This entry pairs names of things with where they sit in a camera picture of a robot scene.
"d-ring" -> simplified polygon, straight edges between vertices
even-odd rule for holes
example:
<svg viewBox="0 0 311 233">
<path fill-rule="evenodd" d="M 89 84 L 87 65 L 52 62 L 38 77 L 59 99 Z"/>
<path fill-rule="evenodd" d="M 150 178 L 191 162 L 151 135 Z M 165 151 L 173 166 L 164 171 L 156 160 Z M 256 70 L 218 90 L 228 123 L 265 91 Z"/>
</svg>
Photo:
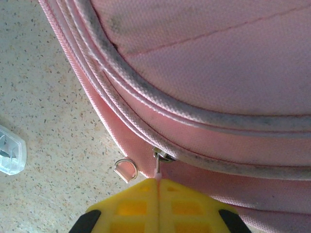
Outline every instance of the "d-ring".
<svg viewBox="0 0 311 233">
<path fill-rule="evenodd" d="M 136 164 L 135 164 L 132 160 L 130 160 L 130 159 L 120 159 L 120 160 L 116 161 L 114 171 L 116 171 L 116 169 L 117 169 L 117 167 L 118 167 L 118 164 L 123 163 L 123 162 L 129 162 L 130 164 L 133 165 L 134 170 L 135 170 L 135 174 L 134 174 L 134 176 L 131 178 L 131 181 L 134 180 L 134 179 L 136 179 L 137 176 L 138 176 L 138 169 L 137 169 L 137 167 L 136 167 Z"/>
</svg>

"clear plastic item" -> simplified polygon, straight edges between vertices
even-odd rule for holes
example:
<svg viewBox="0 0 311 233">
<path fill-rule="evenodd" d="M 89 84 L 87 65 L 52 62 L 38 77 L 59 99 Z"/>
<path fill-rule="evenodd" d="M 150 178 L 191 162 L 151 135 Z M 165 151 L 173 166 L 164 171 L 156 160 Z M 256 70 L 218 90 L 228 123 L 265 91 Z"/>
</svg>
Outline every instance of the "clear plastic item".
<svg viewBox="0 0 311 233">
<path fill-rule="evenodd" d="M 18 174 L 25 168 L 26 158 L 25 141 L 0 125 L 0 171 Z"/>
</svg>

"stitching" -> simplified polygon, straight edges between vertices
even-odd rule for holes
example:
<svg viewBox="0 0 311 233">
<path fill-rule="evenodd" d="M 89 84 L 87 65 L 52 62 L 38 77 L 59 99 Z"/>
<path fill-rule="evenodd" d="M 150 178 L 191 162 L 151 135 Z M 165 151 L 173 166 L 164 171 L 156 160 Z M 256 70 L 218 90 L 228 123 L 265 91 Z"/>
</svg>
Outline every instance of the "stitching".
<svg viewBox="0 0 311 233">
<path fill-rule="evenodd" d="M 136 52 L 136 53 L 129 53 L 129 54 L 127 54 L 127 56 L 128 57 L 135 57 L 135 56 L 151 53 L 151 52 L 154 52 L 154 51 L 157 51 L 157 50 L 161 50 L 163 48 L 169 48 L 169 47 L 172 47 L 174 45 L 180 45 L 180 44 L 187 43 L 189 41 L 195 41 L 195 40 L 201 39 L 203 37 L 208 37 L 208 36 L 214 35 L 216 33 L 226 32 L 226 31 L 229 31 L 231 29 L 240 28 L 240 27 L 242 27 L 244 25 L 247 25 L 247 24 L 254 24 L 254 23 L 257 23 L 259 21 L 270 20 L 270 19 L 272 19 L 274 17 L 277 17 L 277 16 L 284 16 L 284 15 L 290 14 L 292 12 L 302 11 L 302 10 L 308 9 L 310 7 L 311 7 L 311 3 L 306 5 L 306 6 L 302 6 L 302 7 L 299 7 L 299 8 L 295 7 L 293 9 L 290 9 L 290 10 L 287 10 L 287 11 L 284 11 L 284 12 L 275 13 L 275 14 L 267 16 L 267 17 L 260 17 L 260 18 L 254 19 L 252 21 L 243 22 L 243 23 L 240 23 L 240 24 L 228 27 L 228 28 L 224 28 L 224 29 L 214 30 L 214 31 L 209 32 L 209 33 L 201 34 L 201 35 L 198 35 L 198 36 L 195 36 L 195 37 L 192 37 L 192 38 L 187 38 L 187 39 L 184 39 L 184 40 L 181 40 L 181 41 L 175 41 L 175 42 L 172 42 L 172 43 L 169 43 L 169 44 L 166 44 L 166 45 L 161 45 L 159 47 L 152 48 L 152 49 L 149 49 L 149 50 L 145 50 L 145 51 L 141 51 L 141 52 Z"/>
</svg>

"pink fabric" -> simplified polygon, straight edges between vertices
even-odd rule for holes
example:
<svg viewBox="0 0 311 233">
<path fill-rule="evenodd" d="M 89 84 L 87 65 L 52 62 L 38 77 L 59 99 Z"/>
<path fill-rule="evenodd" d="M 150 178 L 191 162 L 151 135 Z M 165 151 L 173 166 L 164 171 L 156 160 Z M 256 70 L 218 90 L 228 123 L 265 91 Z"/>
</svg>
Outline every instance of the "pink fabric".
<svg viewBox="0 0 311 233">
<path fill-rule="evenodd" d="M 310 0 L 40 3 L 145 176 L 155 145 L 178 160 L 164 177 L 234 205 L 247 223 L 311 229 Z"/>
</svg>

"yellow plastic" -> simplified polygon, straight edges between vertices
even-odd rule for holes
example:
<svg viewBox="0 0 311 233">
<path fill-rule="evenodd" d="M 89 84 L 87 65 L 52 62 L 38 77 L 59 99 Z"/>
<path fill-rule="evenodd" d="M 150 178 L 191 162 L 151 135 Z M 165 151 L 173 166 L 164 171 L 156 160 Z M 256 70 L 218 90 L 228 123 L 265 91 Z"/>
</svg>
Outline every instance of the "yellow plastic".
<svg viewBox="0 0 311 233">
<path fill-rule="evenodd" d="M 173 181 L 146 179 L 86 212 L 101 211 L 92 233 L 230 233 L 220 209 L 237 213 Z"/>
</svg>

